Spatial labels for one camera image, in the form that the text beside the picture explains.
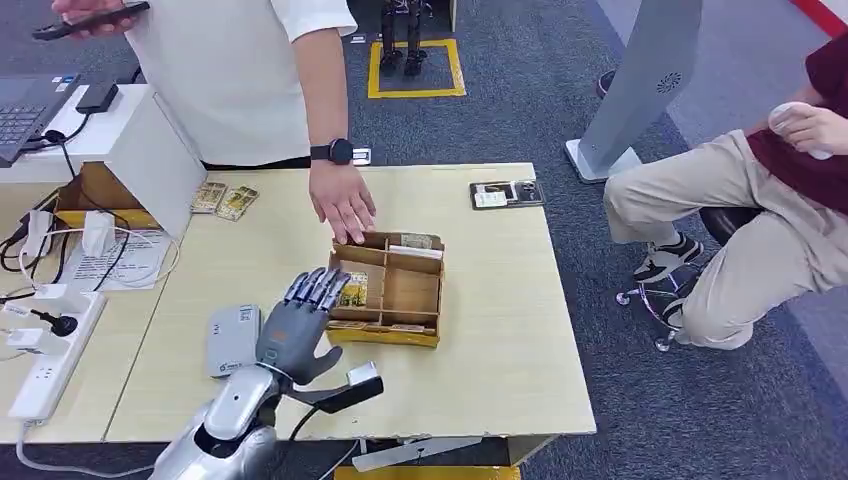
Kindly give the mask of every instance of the laptop keyboard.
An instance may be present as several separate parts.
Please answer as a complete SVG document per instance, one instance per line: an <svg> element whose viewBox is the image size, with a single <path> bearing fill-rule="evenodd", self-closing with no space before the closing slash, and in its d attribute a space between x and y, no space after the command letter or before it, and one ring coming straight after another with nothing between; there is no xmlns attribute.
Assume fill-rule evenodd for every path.
<svg viewBox="0 0 848 480"><path fill-rule="evenodd" d="M0 146L17 145L29 139L32 124L45 107L0 106Z"/></svg>

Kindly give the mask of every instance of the cardboard tray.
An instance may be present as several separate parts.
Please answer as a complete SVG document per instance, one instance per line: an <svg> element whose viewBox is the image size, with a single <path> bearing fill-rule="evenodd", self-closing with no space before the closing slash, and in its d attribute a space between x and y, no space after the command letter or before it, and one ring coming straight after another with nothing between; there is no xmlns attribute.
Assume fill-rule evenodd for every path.
<svg viewBox="0 0 848 480"><path fill-rule="evenodd" d="M330 312L332 343L439 344L444 254L437 260L389 252L407 235L426 237L432 250L445 250L438 236L408 233L368 233L362 245L333 244L330 266L367 273L368 292L365 307Z"/></svg>

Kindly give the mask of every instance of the sneaker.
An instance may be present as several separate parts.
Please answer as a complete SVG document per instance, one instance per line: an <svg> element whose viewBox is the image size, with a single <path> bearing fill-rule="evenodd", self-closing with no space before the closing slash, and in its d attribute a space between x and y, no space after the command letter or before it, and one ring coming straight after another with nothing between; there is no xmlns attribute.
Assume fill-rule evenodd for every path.
<svg viewBox="0 0 848 480"><path fill-rule="evenodd" d="M642 265L633 272L638 283L655 283L671 275L684 263L691 262L704 251L704 245L684 234L680 234L677 245L657 246L648 244L648 256Z"/></svg>
<svg viewBox="0 0 848 480"><path fill-rule="evenodd" d="M660 321L665 324L669 330L680 330L683 328L683 302L686 298L678 298L668 304L663 310Z"/></svg>

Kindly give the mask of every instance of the robotic finger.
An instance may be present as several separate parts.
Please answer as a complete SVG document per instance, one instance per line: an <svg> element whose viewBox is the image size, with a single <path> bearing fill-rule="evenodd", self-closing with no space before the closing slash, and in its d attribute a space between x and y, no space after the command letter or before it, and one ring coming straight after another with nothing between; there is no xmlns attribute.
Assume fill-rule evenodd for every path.
<svg viewBox="0 0 848 480"><path fill-rule="evenodd" d="M338 268L327 270L327 273L319 279L318 284L312 290L309 303L319 309L329 311L335 305L342 288L349 280L349 273L342 272Z"/></svg>
<svg viewBox="0 0 848 480"><path fill-rule="evenodd" d="M326 271L327 269L324 267L313 270L312 273L303 280L303 283L300 284L297 292L294 294L294 299L298 302L305 302Z"/></svg>
<svg viewBox="0 0 848 480"><path fill-rule="evenodd" d="M339 272L338 275L333 279L333 282L330 284L327 289L326 294L321 298L321 303L318 304L318 309L324 312L329 312L333 306L336 305L336 301L339 299L339 295L342 293L342 289L347 282L350 281L350 274L345 272Z"/></svg>
<svg viewBox="0 0 848 480"><path fill-rule="evenodd" d="M309 274L306 272L301 273L294 279L292 284L289 286L289 289L286 291L285 296L283 297L283 303L288 304L292 300L294 300L294 296L297 291L300 289L300 286L303 285L303 281L306 280Z"/></svg>

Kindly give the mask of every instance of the robotic thumb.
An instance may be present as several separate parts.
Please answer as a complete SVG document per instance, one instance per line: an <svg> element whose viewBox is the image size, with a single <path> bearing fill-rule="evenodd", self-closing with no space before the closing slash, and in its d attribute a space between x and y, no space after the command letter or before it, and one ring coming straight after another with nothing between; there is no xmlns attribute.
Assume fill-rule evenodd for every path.
<svg viewBox="0 0 848 480"><path fill-rule="evenodd" d="M342 358L342 347L333 347L329 352L315 359L312 364L312 378L317 378L326 373L327 370L336 366Z"/></svg>

